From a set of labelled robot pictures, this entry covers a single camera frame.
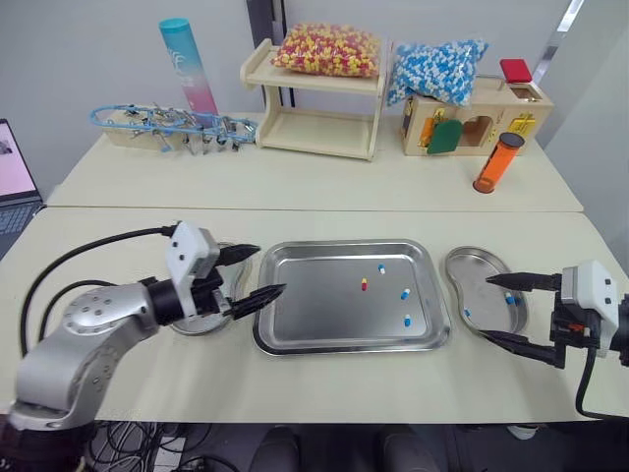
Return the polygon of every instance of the black cap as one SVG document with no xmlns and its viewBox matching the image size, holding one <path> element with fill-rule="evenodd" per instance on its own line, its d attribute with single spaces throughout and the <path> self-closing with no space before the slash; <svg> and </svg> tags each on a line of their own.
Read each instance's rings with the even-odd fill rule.
<svg viewBox="0 0 629 472">
<path fill-rule="evenodd" d="M 515 133 L 502 133 L 500 142 L 510 148 L 521 148 L 524 145 L 524 138 Z"/>
</svg>

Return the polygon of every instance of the metal tray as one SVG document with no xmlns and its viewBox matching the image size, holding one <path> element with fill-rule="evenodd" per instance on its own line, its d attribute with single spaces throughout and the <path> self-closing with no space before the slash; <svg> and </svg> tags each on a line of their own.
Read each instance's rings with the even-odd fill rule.
<svg viewBox="0 0 629 472">
<path fill-rule="evenodd" d="M 413 241 L 282 243 L 260 267 L 259 285 L 274 283 L 286 289 L 254 325 L 270 354 L 423 351 L 450 332 L 429 253 Z"/>
<path fill-rule="evenodd" d="M 233 246 L 232 243 L 218 243 L 220 248 Z M 243 297 L 243 290 L 247 277 L 252 271 L 251 259 L 246 259 L 240 263 L 217 267 L 218 273 L 223 277 L 221 290 L 225 297 L 232 300 L 238 300 Z M 223 317 L 221 315 L 209 315 L 207 317 L 194 317 L 192 320 L 187 318 L 179 320 L 170 325 L 175 331 L 186 336 L 200 336 L 212 331 L 221 329 L 229 323 L 231 317 Z"/>
<path fill-rule="evenodd" d="M 445 271 L 456 290 L 459 315 L 473 332 L 519 332 L 524 328 L 529 313 L 522 292 L 485 281 L 489 276 L 511 271 L 497 256 L 481 248 L 457 248 L 446 256 Z M 508 292 L 515 303 L 507 304 Z"/>
</svg>

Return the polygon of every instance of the laptop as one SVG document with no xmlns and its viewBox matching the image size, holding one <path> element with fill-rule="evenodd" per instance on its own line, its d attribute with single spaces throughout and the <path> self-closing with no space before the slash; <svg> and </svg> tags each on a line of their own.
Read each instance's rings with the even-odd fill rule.
<svg viewBox="0 0 629 472">
<path fill-rule="evenodd" d="M 43 207 L 7 120 L 0 118 L 0 259 Z"/>
</svg>

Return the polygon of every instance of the plastic bag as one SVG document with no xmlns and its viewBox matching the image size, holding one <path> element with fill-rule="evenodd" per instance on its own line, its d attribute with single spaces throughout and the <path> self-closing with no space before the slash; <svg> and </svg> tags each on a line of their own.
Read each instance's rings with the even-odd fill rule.
<svg viewBox="0 0 629 472">
<path fill-rule="evenodd" d="M 378 74 L 380 40 L 350 26 L 295 25 L 271 64 L 306 74 L 373 77 Z"/>
<path fill-rule="evenodd" d="M 467 105 L 474 89 L 476 64 L 487 48 L 488 44 L 480 39 L 446 42 L 437 47 L 398 46 L 386 103 L 392 105 L 419 93 L 453 105 Z"/>
</svg>

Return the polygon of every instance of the orange tube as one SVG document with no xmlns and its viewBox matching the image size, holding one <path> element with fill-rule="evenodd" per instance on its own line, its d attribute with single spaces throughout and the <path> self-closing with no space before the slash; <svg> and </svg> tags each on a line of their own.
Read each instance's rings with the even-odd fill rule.
<svg viewBox="0 0 629 472">
<path fill-rule="evenodd" d="M 483 194 L 493 192 L 507 167 L 524 145 L 524 138 L 515 133 L 502 133 L 485 167 L 474 181 L 474 188 Z"/>
<path fill-rule="evenodd" d="M 434 118 L 427 118 L 424 121 L 422 134 L 420 135 L 420 146 L 422 148 L 426 148 L 430 144 L 430 138 L 432 138 L 433 131 L 434 131 Z"/>
</svg>

